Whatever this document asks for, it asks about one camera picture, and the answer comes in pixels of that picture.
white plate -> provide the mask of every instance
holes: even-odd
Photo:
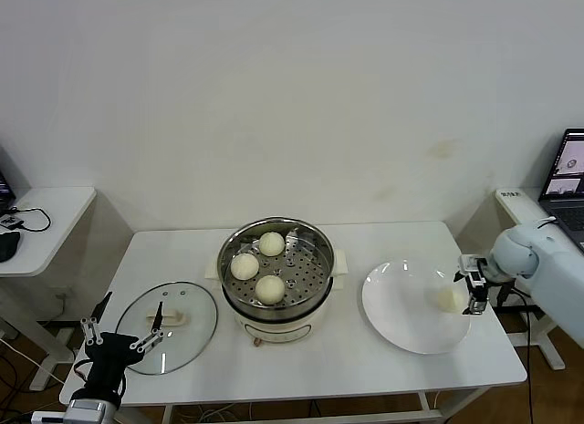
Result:
[[[422,260],[380,264],[363,285],[365,313],[394,345],[418,354],[447,353],[464,339],[471,325],[471,316],[444,312],[434,302],[447,286],[468,301],[464,281],[453,284],[453,279]]]

white table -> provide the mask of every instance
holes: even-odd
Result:
[[[499,189],[495,193],[497,201],[515,223],[533,222],[549,217],[549,214],[539,206],[537,198],[541,189]],[[582,255],[582,252],[556,225],[546,225],[541,229],[553,237],[566,251]],[[522,314],[527,322],[527,315]],[[556,324],[549,316],[545,315],[537,319],[529,314],[531,323],[531,345],[538,346],[549,366],[554,370],[566,368],[556,347],[549,339],[548,333],[556,328]],[[527,346],[527,333],[510,333],[509,340],[514,346]]]
[[[44,272],[93,201],[95,190],[92,187],[45,188],[17,191],[16,195],[17,208],[21,210],[42,208],[50,216],[52,223],[42,233],[21,232],[22,237],[15,256],[0,263],[0,279],[5,277],[26,279]],[[25,220],[25,225],[29,228],[42,228],[47,224],[40,212],[26,212],[18,214],[18,217]],[[42,363],[45,369],[52,371],[58,363],[73,361],[73,353],[64,345],[68,342],[73,329],[64,328],[59,331],[57,338],[52,336],[37,323],[35,315],[26,307],[26,303],[15,300],[3,288],[2,280],[0,280],[0,317],[47,351],[47,357]],[[47,382],[47,373],[39,370],[31,382],[30,389],[42,390]]]
[[[114,331],[126,307],[143,292],[170,281],[192,281],[212,291],[218,308],[213,339],[192,363],[163,376],[127,372],[125,406],[356,397],[418,392],[422,410],[338,417],[329,422],[438,420],[452,416],[493,386],[520,383],[526,371],[492,309],[473,317],[468,337],[449,354],[420,356],[385,341],[369,324],[360,302],[368,272],[391,258],[423,256],[448,274],[460,251],[441,222],[320,226],[347,255],[344,289],[330,295],[322,327],[288,345],[254,347],[237,325],[221,290],[211,290],[205,266],[233,230],[146,232],[134,235],[109,287],[113,295],[101,319]],[[79,353],[78,359],[84,358]],[[82,386],[69,373],[60,394],[67,404]],[[425,391],[457,389],[439,410]]]

stainless steel pot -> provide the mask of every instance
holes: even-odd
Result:
[[[259,251],[259,238],[268,232],[280,233],[286,241],[283,253],[268,257]],[[240,281],[231,274],[231,260],[250,253],[259,261],[259,273]],[[292,322],[316,310],[332,288],[334,251],[329,239],[309,223],[285,217],[270,217],[237,230],[224,243],[217,258],[217,271],[227,302],[240,315],[256,322]],[[286,286],[284,299],[263,305],[256,298],[256,282],[276,275]]]

glass lid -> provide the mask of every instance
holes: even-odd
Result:
[[[193,361],[211,340],[217,325],[217,306],[209,292],[193,283],[153,287],[121,316],[116,333],[146,337],[162,301],[164,339],[130,369],[146,375],[173,372]]]

floor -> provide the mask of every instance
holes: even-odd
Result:
[[[501,322],[507,332],[525,329],[517,315],[501,315]],[[584,349],[579,348],[566,334],[558,328],[551,334],[559,353],[563,356],[567,368],[563,371],[552,371],[537,348],[532,348],[532,383],[534,399],[534,419],[537,424],[579,424],[584,421]],[[71,346],[79,346],[81,336],[79,332],[71,339]],[[11,342],[11,345],[25,352],[35,361],[40,361],[43,352],[22,335]],[[524,364],[527,360],[527,349],[519,348],[518,353]],[[11,388],[7,385],[15,384],[14,370],[6,362],[8,360],[15,367],[17,373],[16,385],[22,384],[23,393],[10,396]],[[26,393],[27,383],[33,374],[33,365],[22,357],[15,355],[5,346],[0,346],[0,404],[2,418],[0,424],[8,419],[15,418],[19,413],[29,410],[46,408],[48,410],[62,410],[58,403],[59,387],[41,393]],[[66,377],[68,367],[58,367],[56,375]],[[438,398],[438,404],[447,398],[447,394]],[[429,396],[431,404],[433,394]],[[175,408],[174,423],[197,422],[201,416],[201,409],[218,409],[224,405],[202,405]],[[297,419],[307,416],[316,417],[320,413],[327,415],[352,415],[360,413],[381,413],[388,411],[403,411],[419,407],[415,395],[381,396],[370,398],[334,398],[320,399],[315,403],[308,400],[277,401],[255,403],[251,409],[253,419]],[[144,408],[144,414],[152,417],[154,422],[162,419],[163,408]],[[238,404],[228,409],[237,419],[249,419],[249,404]],[[210,421],[221,422],[218,415]],[[461,411],[449,424],[527,424],[528,403],[527,383],[519,386],[493,388]]]

